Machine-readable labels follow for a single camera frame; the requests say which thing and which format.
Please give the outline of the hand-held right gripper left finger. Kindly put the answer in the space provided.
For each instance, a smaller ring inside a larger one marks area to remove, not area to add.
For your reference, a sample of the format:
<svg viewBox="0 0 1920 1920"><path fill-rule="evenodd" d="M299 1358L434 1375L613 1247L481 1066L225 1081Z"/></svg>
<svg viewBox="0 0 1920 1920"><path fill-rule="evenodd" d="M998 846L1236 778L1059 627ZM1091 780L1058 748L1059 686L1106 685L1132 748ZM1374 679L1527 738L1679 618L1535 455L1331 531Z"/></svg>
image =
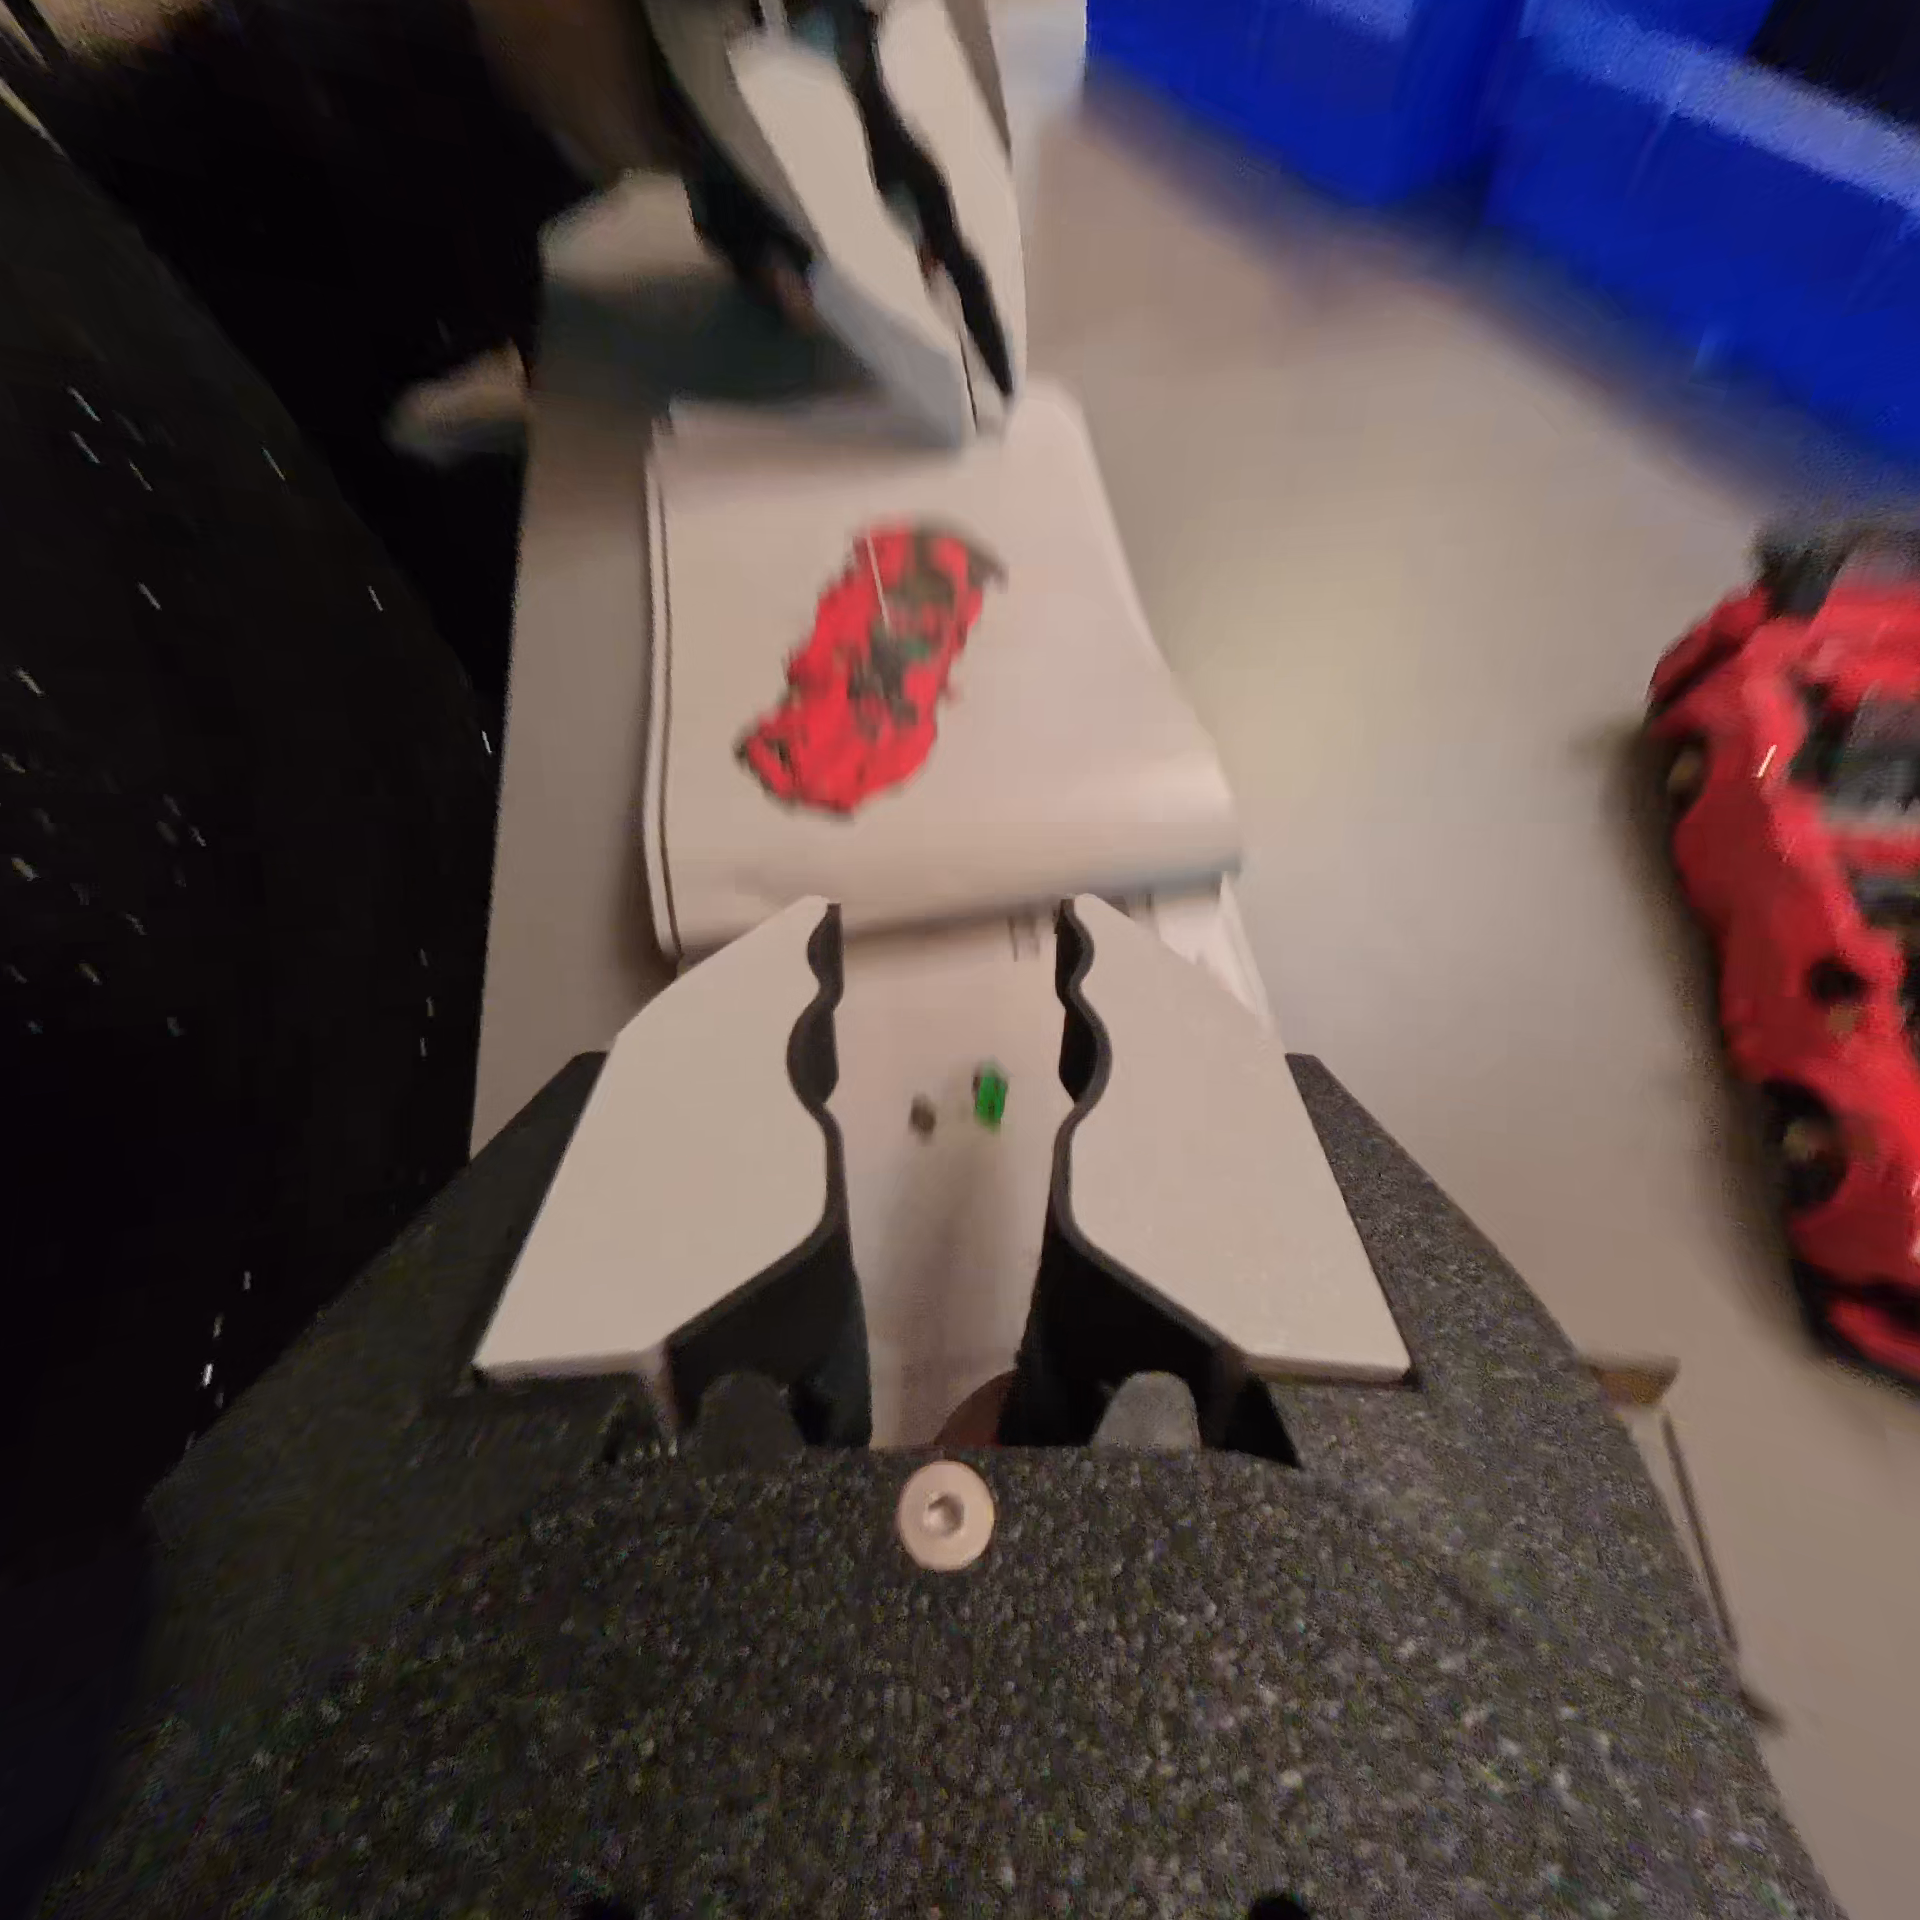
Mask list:
<svg viewBox="0 0 1920 1920"><path fill-rule="evenodd" d="M840 1079L842 909L806 899L615 1037L472 1368L634 1377L671 1431L726 1377L774 1385L804 1444L875 1436Z"/></svg>

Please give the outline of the white lego instruction booklet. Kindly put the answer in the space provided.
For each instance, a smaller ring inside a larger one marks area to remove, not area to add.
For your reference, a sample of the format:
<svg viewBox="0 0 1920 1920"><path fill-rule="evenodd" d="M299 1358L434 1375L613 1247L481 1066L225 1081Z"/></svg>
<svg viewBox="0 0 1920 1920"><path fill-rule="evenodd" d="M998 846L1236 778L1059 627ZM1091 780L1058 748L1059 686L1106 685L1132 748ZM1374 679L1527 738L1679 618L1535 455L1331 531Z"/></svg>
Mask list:
<svg viewBox="0 0 1920 1920"><path fill-rule="evenodd" d="M1024 1325L1069 1106L1058 907L1104 901L1269 1028L1243 967L1210 968L1236 812L1082 416L1031 391L955 456L873 425L705 409L660 438L641 838L674 983L806 899L842 912L829 1113L875 1431L900 1436L917 1391L1003 1372ZM984 1062L998 1131L974 1120Z"/></svg>

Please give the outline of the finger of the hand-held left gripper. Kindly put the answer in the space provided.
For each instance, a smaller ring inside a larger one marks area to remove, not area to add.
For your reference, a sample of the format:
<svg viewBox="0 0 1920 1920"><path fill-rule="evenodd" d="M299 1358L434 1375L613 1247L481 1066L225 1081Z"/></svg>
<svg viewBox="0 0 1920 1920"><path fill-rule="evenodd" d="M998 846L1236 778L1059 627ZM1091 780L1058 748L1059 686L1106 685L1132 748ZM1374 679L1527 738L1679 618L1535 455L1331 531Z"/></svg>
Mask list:
<svg viewBox="0 0 1920 1920"><path fill-rule="evenodd" d="M844 72L770 28L735 35L729 72L804 218L813 311L936 445L970 445L981 422L968 351L876 184Z"/></svg>
<svg viewBox="0 0 1920 1920"><path fill-rule="evenodd" d="M950 6L844 6L840 55L876 184L960 327L977 409L1012 408L1028 288L1012 150Z"/></svg>

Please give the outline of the dark speckled cloth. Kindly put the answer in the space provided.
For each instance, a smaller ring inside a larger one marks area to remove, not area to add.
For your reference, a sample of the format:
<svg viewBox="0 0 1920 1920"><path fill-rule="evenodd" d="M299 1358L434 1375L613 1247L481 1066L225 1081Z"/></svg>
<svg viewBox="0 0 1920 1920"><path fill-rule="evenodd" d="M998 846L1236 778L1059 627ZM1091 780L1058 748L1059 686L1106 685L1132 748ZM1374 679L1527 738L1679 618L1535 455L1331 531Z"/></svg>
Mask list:
<svg viewBox="0 0 1920 1920"><path fill-rule="evenodd" d="M510 580L397 401L535 307L468 6L162 6L5 82L5 1627L465 1156Z"/></svg>

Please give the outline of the red lego car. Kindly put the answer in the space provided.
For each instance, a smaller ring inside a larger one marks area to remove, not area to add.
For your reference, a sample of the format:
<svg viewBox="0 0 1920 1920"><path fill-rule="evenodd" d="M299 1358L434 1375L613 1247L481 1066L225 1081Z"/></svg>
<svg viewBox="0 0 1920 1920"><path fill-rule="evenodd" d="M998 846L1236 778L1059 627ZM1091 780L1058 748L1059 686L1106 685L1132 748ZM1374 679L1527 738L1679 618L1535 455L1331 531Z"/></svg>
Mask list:
<svg viewBox="0 0 1920 1920"><path fill-rule="evenodd" d="M1763 537L1653 670L1645 760L1803 1321L1915 1386L1915 519Z"/></svg>

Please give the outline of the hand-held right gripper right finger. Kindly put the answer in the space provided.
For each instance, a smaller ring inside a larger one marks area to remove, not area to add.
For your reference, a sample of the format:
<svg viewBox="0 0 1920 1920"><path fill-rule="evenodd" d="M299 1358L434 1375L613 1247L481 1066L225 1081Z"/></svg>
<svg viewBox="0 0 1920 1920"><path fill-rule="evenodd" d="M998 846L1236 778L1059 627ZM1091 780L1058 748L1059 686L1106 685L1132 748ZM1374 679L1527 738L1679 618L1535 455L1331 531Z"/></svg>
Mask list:
<svg viewBox="0 0 1920 1920"><path fill-rule="evenodd" d="M1275 1385L1413 1362L1284 1043L1104 901L1054 926L1069 1106L998 1444L1294 1453Z"/></svg>

